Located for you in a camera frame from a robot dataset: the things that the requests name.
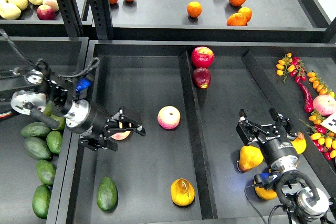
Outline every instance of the black tray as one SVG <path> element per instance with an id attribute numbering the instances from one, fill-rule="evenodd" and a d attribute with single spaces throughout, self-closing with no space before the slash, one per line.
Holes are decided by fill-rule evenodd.
<path id="1" fill-rule="evenodd" d="M 89 10 L 87 0 L 76 0 L 78 11 L 84 26 L 91 26 L 92 12 Z M 39 20 L 36 15 L 38 6 L 28 2 L 28 8 L 22 11 L 19 19 L 5 20 L 0 17 L 0 26 L 12 36 L 20 36 L 22 29 L 32 36 L 67 36 L 60 11 L 56 12 L 56 20 Z"/>
<path id="2" fill-rule="evenodd" d="M 185 92 L 188 76 L 185 76 L 186 72 L 181 68 L 185 102 L 187 101 L 187 104 L 189 104 L 190 98 L 194 99 L 194 111 L 196 111 L 196 115 L 201 120 L 199 131 L 197 133 L 193 131 L 190 134 L 192 135 L 190 146 L 188 146 L 188 139 L 185 139 L 186 143 L 184 144 L 186 146 L 184 148 L 186 148 L 187 152 L 184 151 L 183 153 L 185 158 L 183 165 L 188 164 L 189 169 L 185 168 L 183 171 L 191 177 L 195 176 L 192 172 L 202 174 L 203 171 L 205 177 L 202 179 L 196 178 L 198 192 L 202 190 L 208 191 L 209 198 L 214 198 L 214 201 L 210 200 L 210 203 L 200 201 L 199 204 L 196 201 L 191 208 L 186 209 L 171 208 L 173 205 L 168 190 L 170 181 L 174 180 L 173 177 L 176 175 L 176 170 L 171 166 L 166 170 L 167 164 L 161 162 L 156 164 L 156 167 L 160 168 L 160 170 L 153 169 L 152 164 L 143 163 L 141 158 L 137 158 L 142 155 L 142 151 L 138 149 L 146 147 L 146 153 L 148 153 L 146 161 L 158 161 L 159 157 L 161 159 L 171 150 L 175 150 L 176 142 L 168 146 L 167 141 L 161 142 L 161 140 L 157 140 L 157 143 L 162 144 L 160 149 L 154 149 L 154 146 L 149 145 L 147 142 L 153 143 L 153 140 L 156 139 L 152 138 L 152 134 L 158 135 L 162 130 L 156 122 L 158 109 L 153 110 L 153 108 L 155 106 L 164 106 L 172 99 L 173 101 L 179 99 L 178 108 L 180 108 L 182 114 L 181 125 L 173 133 L 177 134 L 183 130 L 185 131 L 185 137 L 187 137 L 186 123 L 183 118 L 193 115 L 190 113 L 189 105 L 187 106 L 186 115 L 184 115 L 177 59 L 183 65 L 183 61 L 186 58 L 181 56 L 188 56 L 188 52 L 190 53 L 193 48 L 200 44 L 200 42 L 143 41 L 134 43 L 126 41 L 91 41 L 88 58 L 98 56 L 103 60 L 102 66 L 97 73 L 98 78 L 96 79 L 93 97 L 97 98 L 97 101 L 106 106 L 111 113 L 118 109 L 120 105 L 130 105 L 132 109 L 142 114 L 143 125 L 148 135 L 142 138 L 133 134 L 129 140 L 119 144 L 119 151 L 116 153 L 102 150 L 99 150 L 98 154 L 90 150 L 83 152 L 83 149 L 78 148 L 77 144 L 70 147 L 69 153 L 72 153 L 72 155 L 69 157 L 69 162 L 72 166 L 67 166 L 69 174 L 65 175 L 65 184 L 72 183 L 72 189 L 68 186 L 67 190 L 62 191 L 64 198 L 68 199 L 68 202 L 66 202 L 67 208 L 64 209 L 64 214 L 61 214 L 63 218 L 67 218 L 70 223 L 93 223 L 97 221 L 102 223 L 114 221 L 116 223 L 149 223 L 171 222 L 174 220 L 190 220 L 186 223 L 199 223 L 200 220 L 197 219 L 200 218 L 200 214 L 203 216 L 203 213 L 212 211 L 213 218 L 218 218 L 218 222 L 215 220 L 213 222 L 203 220 L 205 223 L 220 223 L 221 221 L 223 223 L 246 223 L 247 221 L 261 223 L 261 219 L 258 218 L 257 213 L 245 198 L 244 188 L 253 182 L 253 177 L 256 173 L 264 171 L 266 164 L 263 163 L 246 173 L 240 173 L 237 170 L 236 161 L 239 159 L 239 150 L 243 143 L 236 133 L 235 127 L 239 120 L 238 112 L 240 109 L 245 109 L 248 117 L 256 123 L 271 123 L 268 110 L 273 105 L 273 101 L 263 94 L 262 85 L 254 81 L 249 72 L 250 69 L 244 65 L 241 57 L 249 51 L 253 52 L 258 60 L 265 62 L 260 63 L 261 71 L 265 69 L 268 72 L 269 66 L 273 67 L 272 71 L 268 73 L 272 76 L 275 75 L 276 59 L 289 51 L 295 55 L 311 57 L 314 61 L 313 58 L 316 55 L 323 55 L 327 58 L 331 56 L 335 52 L 335 46 L 317 44 L 208 43 L 206 45 L 212 48 L 215 53 L 215 61 L 210 67 L 212 83 L 207 90 L 200 92 L 195 89 L 194 95 L 192 92 L 188 95 Z M 158 74 L 165 72 L 170 74 L 167 74 L 169 79 L 167 77 L 165 84 L 163 84 L 161 78 L 158 78 Z M 152 96 L 151 103 L 146 100 L 146 97 L 150 95 Z M 288 110 L 282 111 L 278 104 L 274 104 L 274 106 L 277 107 L 276 109 L 279 113 L 285 114 L 285 112 L 288 112 Z M 295 108 L 295 111 L 300 111 L 302 106 L 300 102 L 295 103 L 292 101 L 291 108 Z M 288 116 L 296 116 L 296 114 L 290 113 Z M 187 126 L 189 130 L 193 128 L 190 123 Z M 169 137 L 171 133 L 163 132 L 165 133 L 165 138 Z M 78 137 L 73 135 L 73 142 L 77 140 Z M 199 140 L 201 144 L 204 144 L 202 150 L 203 154 L 206 155 L 203 157 L 203 168 L 199 166 L 199 160 L 202 157 L 195 156 L 197 150 L 196 152 L 192 150 L 193 158 L 189 156 L 191 147 L 195 145 L 195 141 Z M 315 151 L 317 151 L 315 147 L 308 145 L 306 153 L 314 153 Z M 174 160 L 178 162 L 180 158 L 180 155 L 178 155 Z M 196 166 L 195 169 L 193 167 L 190 168 L 192 161 L 194 165 L 197 164 L 197 170 L 195 170 Z M 313 166 L 312 163 L 318 163 L 319 167 Z M 318 179 L 310 165 L 316 170 L 315 172 L 320 179 Z M 162 176 L 164 181 L 168 181 L 154 192 L 144 190 L 144 193 L 147 193 L 146 197 L 144 197 L 144 193 L 139 193 L 135 190 L 139 187 L 137 184 L 139 180 L 146 181 L 145 175 L 139 172 L 141 169 L 145 169 L 146 176 Z M 325 161 L 322 155 L 319 154 L 317 159 L 308 161 L 303 155 L 300 155 L 298 169 L 306 173 L 316 186 L 327 195 L 329 193 L 331 197 L 335 196 L 334 187 L 330 183 L 326 183 L 326 180 L 333 181 L 336 174 L 334 168 Z M 321 177 L 323 176 L 323 171 L 329 172 L 328 177 Z M 103 176 L 111 176 L 112 179 L 116 180 L 117 188 L 118 186 L 121 187 L 119 205 L 111 214 L 101 212 L 96 205 L 97 187 Z M 205 180 L 208 182 L 209 188 L 204 187 L 203 182 Z M 127 191 L 124 184 L 128 186 L 128 190 L 135 192 L 132 197 L 126 194 Z M 264 216 L 268 216 L 272 207 L 279 204 L 278 199 L 266 202 L 260 200 L 252 190 L 248 191 L 248 195 Z M 150 202 L 154 198 L 159 198 L 160 201 L 157 201 L 156 204 L 151 204 Z M 143 204 L 140 206 L 135 204 L 140 202 L 140 200 L 143 201 Z M 152 206 L 151 210 L 146 210 L 148 204 Z M 187 209 L 196 212 L 191 217 L 189 215 L 190 212 L 186 212 Z M 169 218 L 165 219 L 164 216 L 166 214 L 169 215 Z M 333 218 L 331 213 L 328 213 L 328 216 L 330 219 Z M 274 218 L 275 223 L 281 223 L 283 219 L 286 219 L 286 214 L 281 210 L 277 211 Z"/>
<path id="3" fill-rule="evenodd" d="M 17 38 L 12 40 L 19 50 L 32 61 L 44 58 L 52 70 L 71 73 L 82 70 L 87 49 L 87 38 Z M 0 70 L 23 66 L 24 62 L 12 51 L 8 43 L 0 37 Z M 0 105 L 3 112 L 8 105 Z M 41 184 L 36 175 L 36 159 L 30 157 L 24 149 L 24 138 L 20 130 L 36 121 L 27 115 L 18 115 L 0 123 L 2 150 L 0 154 L 0 222 L 5 223 L 45 223 L 39 219 L 31 207 L 33 194 Z M 53 158 L 57 164 L 55 183 L 51 195 L 48 221 L 56 221 L 58 203 L 61 194 L 71 132 L 65 130 L 59 156 Z"/>

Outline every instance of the fruit bin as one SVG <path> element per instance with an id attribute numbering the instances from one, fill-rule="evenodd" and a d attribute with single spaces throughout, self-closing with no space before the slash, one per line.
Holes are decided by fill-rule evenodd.
<path id="1" fill-rule="evenodd" d="M 202 91 L 193 87 L 185 70 L 188 52 L 201 44 L 209 46 L 215 53 L 210 67 L 212 83 Z M 262 223 L 246 200 L 244 188 L 253 182 L 255 174 L 267 167 L 263 163 L 246 173 L 237 170 L 236 162 L 243 146 L 235 130 L 238 112 L 245 109 L 253 122 L 268 124 L 272 123 L 268 113 L 271 105 L 289 117 L 297 116 L 296 111 L 300 111 L 302 106 L 300 101 L 293 102 L 289 108 L 295 109 L 294 113 L 285 106 L 281 110 L 279 104 L 268 101 L 269 97 L 263 94 L 241 59 L 249 51 L 262 62 L 260 71 L 271 76 L 275 71 L 267 68 L 270 65 L 275 67 L 275 58 L 285 52 L 306 57 L 317 54 L 329 57 L 335 46 L 92 40 L 88 59 L 95 56 L 102 60 L 96 73 L 93 99 L 111 113 L 122 105 L 139 112 L 147 136 L 133 134 L 129 139 L 119 141 L 119 150 L 114 153 L 110 150 L 84 150 L 77 144 L 78 136 L 73 134 L 58 223 L 184 223 L 182 221 L 187 220 L 186 223 Z M 179 62 L 180 67 L 183 66 L 182 82 Z M 277 90 L 277 85 L 272 85 L 269 87 Z M 166 105 L 175 105 L 181 112 L 181 124 L 172 132 L 163 130 L 156 119 L 160 108 Z M 195 155 L 195 143 L 201 144 L 199 149 L 205 156 Z M 308 145 L 306 152 L 315 151 L 315 147 Z M 310 163 L 319 163 L 319 176 L 323 171 L 331 170 L 324 183 L 327 179 L 333 181 L 336 173 L 323 162 L 322 155 L 317 158 L 306 160 L 300 155 L 298 169 L 325 193 L 335 196 L 332 185 L 327 183 L 325 188 Z M 119 196 L 116 209 L 110 213 L 102 212 L 96 203 L 98 185 L 105 176 L 115 181 Z M 179 177 L 188 179 L 196 190 L 196 200 L 187 208 L 176 207 L 170 198 L 170 185 Z M 200 200 L 200 191 L 208 194 L 210 203 Z M 278 199 L 260 200 L 253 191 L 248 191 L 248 195 L 264 216 L 279 204 Z M 202 216 L 211 211 L 214 220 L 202 220 Z M 277 211 L 272 221 L 286 223 L 287 215 Z"/>
<path id="2" fill-rule="evenodd" d="M 88 33 L 92 26 L 91 9 L 87 0 L 76 0 L 76 3 L 84 31 Z M 39 20 L 36 15 L 37 7 L 28 3 L 28 8 L 22 11 L 17 20 L 5 20 L 0 17 L 0 27 L 12 36 L 21 36 L 23 29 L 25 36 L 67 36 L 60 11 L 56 12 L 56 20 Z"/>
<path id="3" fill-rule="evenodd" d="M 198 18 L 187 14 L 191 1 L 202 5 Z M 240 8 L 228 0 L 118 0 L 110 12 L 117 40 L 318 42 L 324 30 L 311 22 L 301 0 L 246 0 L 242 6 L 253 11 L 247 27 L 226 25 Z"/>
<path id="4" fill-rule="evenodd" d="M 11 37 L 11 39 L 25 57 L 32 61 L 44 58 L 55 72 L 72 73 L 84 67 L 87 38 Z M 24 62 L 12 51 L 3 37 L 0 37 L 0 47 L 1 71 L 24 66 Z M 9 105 L 0 102 L 0 109 L 2 112 L 6 111 Z M 31 224 L 46 223 L 46 220 L 39 219 L 34 214 L 31 207 L 34 191 L 41 182 L 36 175 L 37 160 L 26 153 L 24 138 L 20 135 L 21 128 L 34 121 L 37 120 L 30 116 L 18 115 L 0 122 L 2 134 L 0 220 L 3 224 L 20 223 L 23 220 L 24 223 Z M 51 223 L 56 221 L 70 138 L 71 132 L 65 130 L 61 152 L 59 156 L 53 158 L 53 163 L 57 164 L 57 171 L 47 220 Z"/>

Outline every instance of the black surface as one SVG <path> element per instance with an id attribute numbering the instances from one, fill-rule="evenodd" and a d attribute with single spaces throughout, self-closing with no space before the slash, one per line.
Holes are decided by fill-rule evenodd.
<path id="1" fill-rule="evenodd" d="M 209 161 L 202 131 L 201 112 L 199 109 L 196 88 L 192 80 L 193 68 L 189 55 L 185 51 L 179 57 L 179 66 L 187 116 L 190 146 L 194 157 L 195 175 L 198 188 L 202 219 L 217 219 L 217 209 Z"/>
<path id="2" fill-rule="evenodd" d="M 89 168 L 94 164 L 85 162 L 88 157 L 84 154 L 74 223 L 201 219 L 178 59 L 136 55 L 136 52 L 126 56 L 99 54 L 102 63 L 97 102 L 111 113 L 122 105 L 140 113 L 146 137 L 133 133 L 118 142 L 117 152 L 99 150 L 96 170 Z M 167 105 L 175 106 L 181 113 L 176 130 L 166 131 L 157 122 L 159 110 Z M 112 213 L 102 212 L 96 203 L 97 189 L 105 176 L 115 181 L 118 190 L 118 205 Z M 178 178 L 187 179 L 196 190 L 195 201 L 187 208 L 171 201 L 170 186 Z M 91 191 L 92 198 L 83 201 L 81 194 Z"/>
<path id="3" fill-rule="evenodd" d="M 12 38 L 19 50 L 31 60 L 42 57 L 50 62 L 52 70 L 69 73 L 83 69 L 87 39 L 68 38 Z M 9 70 L 14 66 L 23 66 L 7 42 L 0 37 L 1 70 Z M 1 223 L 45 223 L 34 214 L 31 203 L 37 186 L 41 184 L 36 175 L 37 160 L 30 157 L 24 149 L 24 138 L 20 136 L 23 126 L 35 122 L 36 119 L 27 115 L 18 115 L 0 124 L 0 222 Z M 70 136 L 65 131 L 61 153 L 54 156 L 57 165 L 55 182 L 48 212 L 49 223 L 55 223 L 59 197 L 66 166 Z"/>

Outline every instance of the gray shelf surface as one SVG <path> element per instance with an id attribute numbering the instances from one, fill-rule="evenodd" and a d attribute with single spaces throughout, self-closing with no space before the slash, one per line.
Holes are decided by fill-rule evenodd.
<path id="1" fill-rule="evenodd" d="M 80 55 L 85 53 L 87 40 L 69 38 L 17 38 L 15 42 L 19 50 L 32 61 L 44 58 L 50 63 L 53 71 L 67 74 L 82 68 L 84 59 Z M 24 67 L 23 61 L 13 53 L 8 43 L 0 37 L 0 70 L 10 70 L 16 66 Z M 0 111 L 10 109 L 8 104 L 0 102 Z M 41 181 L 36 175 L 37 160 L 30 157 L 24 149 L 24 137 L 20 130 L 31 122 L 37 120 L 28 115 L 18 115 L 14 118 L 0 122 L 2 150 L 0 152 L 0 222 L 3 224 L 24 223 L 38 224 L 46 223 L 46 220 L 39 219 L 33 212 L 31 203 L 36 187 Z M 66 144 L 70 139 L 63 139 Z M 60 155 L 55 155 L 52 162 L 64 164 L 67 158 L 66 146 L 62 146 Z M 57 166 L 54 190 L 51 195 L 48 218 L 57 215 L 58 198 L 61 192 L 65 167 Z"/>
<path id="2" fill-rule="evenodd" d="M 85 5 L 86 5 L 86 0 L 76 0 L 77 6 L 78 6 L 78 11 L 83 17 L 84 12 L 85 12 Z M 38 6 L 33 5 L 28 2 L 28 8 L 23 10 L 19 19 L 17 20 L 4 20 L 3 18 L 0 17 L 0 24 L 1 23 L 6 23 L 6 22 L 14 22 L 14 24 L 26 24 L 26 23 L 38 23 L 38 24 L 64 24 L 62 16 L 60 11 L 56 12 L 56 20 L 39 20 L 37 15 L 36 15 L 36 10 Z M 83 20 L 84 23 L 88 22 L 88 24 L 92 23 L 92 15 L 91 13 L 88 14 L 88 19 Z"/>
<path id="3" fill-rule="evenodd" d="M 202 13 L 190 18 L 186 8 L 189 2 L 198 1 Z M 243 7 L 253 11 L 248 27 L 312 28 L 298 0 L 246 0 Z M 228 0 L 135 0 L 131 3 L 118 0 L 111 5 L 114 27 L 188 27 L 229 28 L 228 17 L 238 12 Z"/>
<path id="4" fill-rule="evenodd" d="M 94 156 L 85 151 L 74 223 L 201 220 L 177 58 L 99 57 L 97 101 L 111 113 L 120 106 L 140 113 L 146 137 L 133 133 L 118 141 L 117 152 L 99 150 Z M 157 114 L 167 105 L 181 113 L 176 130 L 167 131 L 158 124 Z M 96 203 L 105 176 L 115 181 L 118 190 L 118 205 L 112 213 L 102 212 Z M 186 208 L 171 200 L 170 186 L 179 178 L 190 181 L 196 191 L 195 201 Z"/>

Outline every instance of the red chili pepper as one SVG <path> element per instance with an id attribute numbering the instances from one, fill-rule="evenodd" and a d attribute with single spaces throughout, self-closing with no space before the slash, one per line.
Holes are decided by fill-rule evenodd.
<path id="1" fill-rule="evenodd" d="M 300 86 L 302 92 L 304 93 L 304 107 L 305 111 L 310 113 L 314 110 L 313 108 L 313 98 L 311 97 L 311 94 L 309 90 L 300 82 L 298 82 L 298 85 Z"/>
<path id="2" fill-rule="evenodd" d="M 324 157 L 326 158 L 326 160 L 331 161 L 330 152 L 325 152 Z"/>

